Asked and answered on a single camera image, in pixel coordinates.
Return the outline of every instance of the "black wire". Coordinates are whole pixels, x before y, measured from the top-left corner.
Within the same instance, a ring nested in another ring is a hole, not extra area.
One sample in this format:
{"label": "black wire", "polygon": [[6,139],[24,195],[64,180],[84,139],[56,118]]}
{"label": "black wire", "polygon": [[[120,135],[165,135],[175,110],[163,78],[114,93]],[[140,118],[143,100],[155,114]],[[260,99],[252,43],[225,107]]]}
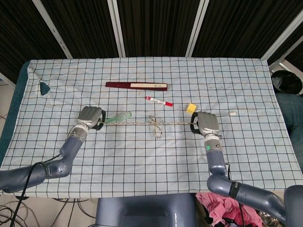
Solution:
{"label": "black wire", "polygon": [[[12,220],[9,216],[3,215],[3,214],[0,214],[0,217],[5,217],[5,218],[7,218],[8,221],[11,221],[11,220]],[[15,226],[15,222],[16,222],[18,225],[20,225],[21,227],[23,227],[23,225],[21,225],[21,222],[20,222],[19,220],[15,220],[15,221],[14,221],[13,227]]]}
{"label": "black wire", "polygon": [[56,199],[56,198],[53,198],[53,200],[56,200],[58,202],[66,202],[66,201],[62,201],[62,200],[65,200],[65,199]]}
{"label": "black wire", "polygon": [[[57,155],[57,156],[55,156],[55,157],[53,157],[53,158],[51,158],[51,159],[49,159],[49,160],[46,160],[44,163],[49,162],[49,161],[52,161],[52,160],[54,160],[55,158],[57,158],[57,157],[59,157],[59,156],[60,156],[60,154]],[[42,166],[44,167],[44,163],[43,163],[43,162],[37,162],[37,163],[33,164],[33,166],[30,168],[29,174],[28,174],[28,176],[27,176],[27,181],[25,182],[25,185],[24,185],[22,194],[21,194],[20,199],[19,199],[19,202],[18,202],[18,204],[17,204],[17,206],[16,206],[16,209],[15,209],[15,212],[14,212],[14,216],[13,216],[13,218],[12,218],[12,220],[11,220],[11,223],[10,223],[10,226],[9,226],[9,227],[13,227],[13,226],[14,226],[14,222],[15,222],[15,219],[16,219],[16,216],[17,216],[17,213],[18,213],[18,210],[19,210],[19,208],[20,208],[21,202],[22,202],[23,197],[24,197],[24,195],[25,195],[25,191],[26,191],[26,189],[27,189],[27,185],[28,185],[30,176],[31,176],[31,174],[32,174],[32,172],[33,172],[35,166],[37,166],[37,165],[42,165]]]}
{"label": "black wire", "polygon": [[85,212],[85,210],[84,210],[83,207],[81,206],[81,203],[80,203],[79,199],[77,199],[77,204],[78,204],[78,207],[79,207],[79,209],[82,211],[83,214],[85,214],[86,216],[88,216],[88,217],[90,217],[90,218],[96,218],[96,217],[94,217],[94,216],[89,215],[87,212]]}
{"label": "black wire", "polygon": [[243,216],[243,211],[242,211],[242,204],[239,203],[239,202],[238,202],[238,204],[239,204],[239,208],[240,208],[240,213],[241,213],[241,218],[242,218],[243,227],[245,227],[244,216]]}
{"label": "black wire", "polygon": [[53,223],[52,223],[51,227],[53,227],[53,225],[55,224],[55,222],[56,222],[56,220],[58,219],[59,215],[61,214],[62,210],[63,210],[63,209],[64,209],[64,207],[66,206],[67,201],[65,201],[65,202],[64,202],[64,204],[63,204],[63,206],[62,206],[61,210],[60,210],[60,211],[59,211],[59,213],[57,214],[57,216],[56,216],[55,220],[53,221]]}
{"label": "black wire", "polygon": [[228,180],[231,180],[231,164],[228,164],[227,173],[228,173]]}
{"label": "black wire", "polygon": [[73,202],[73,204],[72,204],[71,215],[70,215],[70,219],[69,219],[69,221],[68,221],[67,227],[70,227],[70,222],[71,222],[72,212],[73,212],[74,206],[75,206],[75,201],[76,201],[76,199],[74,199],[74,202]]}
{"label": "black wire", "polygon": [[[228,164],[228,170],[227,170],[227,173],[228,173],[228,180],[231,180],[231,164]],[[243,227],[245,227],[245,224],[244,224],[244,216],[243,216],[243,211],[242,211],[242,204],[239,203],[239,208],[240,208],[240,213],[241,213],[241,218],[242,218],[242,224],[243,224]]]}
{"label": "black wire", "polygon": [[[9,211],[10,211],[10,218],[7,219],[7,220],[5,220],[4,222],[0,221],[0,222],[1,222],[0,226],[1,226],[2,224],[7,223],[7,222],[9,222],[10,220],[12,220],[12,216],[13,216],[13,214],[14,214],[14,211],[13,211],[12,208],[10,208],[10,207],[8,207],[8,206],[1,206],[1,207],[4,207],[4,208],[0,209],[0,211],[2,211],[2,210],[9,210]],[[20,217],[19,215],[17,215],[17,217],[24,223],[24,225],[25,225],[26,227],[28,226],[28,225],[25,223],[25,221],[22,219],[22,217]]]}
{"label": "black wire", "polygon": [[46,162],[50,162],[50,161],[54,160],[55,158],[57,158],[57,157],[59,157],[59,156],[60,156],[60,154],[57,155],[57,156],[55,156],[55,157],[53,157],[53,158],[51,158],[51,159],[49,159],[49,160],[46,160],[45,163],[46,163]]}
{"label": "black wire", "polygon": [[[0,212],[3,211],[3,210],[9,210],[10,211],[10,219],[12,219],[14,211],[11,208],[6,207],[6,206],[4,206],[4,208],[0,209]],[[1,224],[4,224],[4,223],[9,222],[9,220],[7,219],[5,221],[0,221],[0,222],[1,222]]]}

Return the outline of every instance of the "yellow block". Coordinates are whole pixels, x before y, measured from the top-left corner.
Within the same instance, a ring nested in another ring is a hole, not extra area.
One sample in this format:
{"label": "yellow block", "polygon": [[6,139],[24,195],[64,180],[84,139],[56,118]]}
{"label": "yellow block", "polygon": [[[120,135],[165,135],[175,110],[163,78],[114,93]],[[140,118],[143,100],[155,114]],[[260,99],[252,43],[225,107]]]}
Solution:
{"label": "yellow block", "polygon": [[190,103],[190,104],[188,105],[188,107],[187,107],[186,112],[189,113],[189,114],[192,114],[192,113],[195,111],[196,108],[197,108],[196,105]]}

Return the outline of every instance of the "black panel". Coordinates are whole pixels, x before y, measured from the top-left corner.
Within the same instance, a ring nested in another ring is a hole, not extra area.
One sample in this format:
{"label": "black panel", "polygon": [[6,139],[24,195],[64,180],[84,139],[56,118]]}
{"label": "black panel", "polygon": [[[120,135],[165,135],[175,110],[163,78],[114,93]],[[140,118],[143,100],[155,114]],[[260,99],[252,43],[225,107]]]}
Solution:
{"label": "black panel", "polygon": [[268,65],[278,60],[297,40],[303,35],[303,23],[301,23],[294,32],[282,43],[282,45],[268,59]]}
{"label": "black panel", "polygon": [[118,0],[127,57],[185,56],[199,0]]}
{"label": "black panel", "polygon": [[302,9],[298,0],[211,0],[193,56],[261,58]]}
{"label": "black panel", "polygon": [[303,72],[303,43],[298,45],[285,59]]}
{"label": "black panel", "polygon": [[0,72],[14,83],[28,60],[66,58],[31,0],[1,0],[0,23]]}
{"label": "black panel", "polygon": [[107,0],[42,0],[73,58],[118,57]]}

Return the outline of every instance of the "string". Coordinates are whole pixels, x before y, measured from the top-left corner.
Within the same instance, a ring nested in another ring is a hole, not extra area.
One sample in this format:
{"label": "string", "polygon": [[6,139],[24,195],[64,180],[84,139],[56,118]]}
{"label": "string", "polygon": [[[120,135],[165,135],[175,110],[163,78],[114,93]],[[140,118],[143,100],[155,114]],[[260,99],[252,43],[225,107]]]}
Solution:
{"label": "string", "polygon": [[161,138],[162,136],[162,130],[161,128],[157,125],[157,119],[155,116],[149,115],[149,118],[153,124],[153,135],[156,139]]}
{"label": "string", "polygon": [[157,118],[155,116],[150,115],[149,119],[151,122],[103,122],[106,125],[152,125],[153,126],[153,134],[156,139],[161,138],[162,136],[162,129],[159,125],[197,125],[196,123],[189,123],[189,122],[157,122]]}

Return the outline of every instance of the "grid tablecloth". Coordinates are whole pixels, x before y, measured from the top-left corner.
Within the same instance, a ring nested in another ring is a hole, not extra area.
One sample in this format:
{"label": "grid tablecloth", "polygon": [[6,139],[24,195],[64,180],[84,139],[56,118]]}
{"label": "grid tablecloth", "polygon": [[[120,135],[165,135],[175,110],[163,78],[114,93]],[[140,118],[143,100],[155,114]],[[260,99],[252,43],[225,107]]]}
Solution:
{"label": "grid tablecloth", "polygon": [[[108,81],[168,83],[168,91],[108,88]],[[40,82],[50,91],[42,96]],[[145,100],[151,96],[173,107]],[[142,57],[31,61],[14,135],[1,170],[59,153],[83,107],[107,116],[131,111],[127,122],[190,122],[189,103],[218,116],[231,178],[268,190],[303,184],[266,61],[231,58]],[[28,188],[27,196],[115,197],[206,191],[203,138],[189,125],[105,126],[90,130],[72,173]]]}

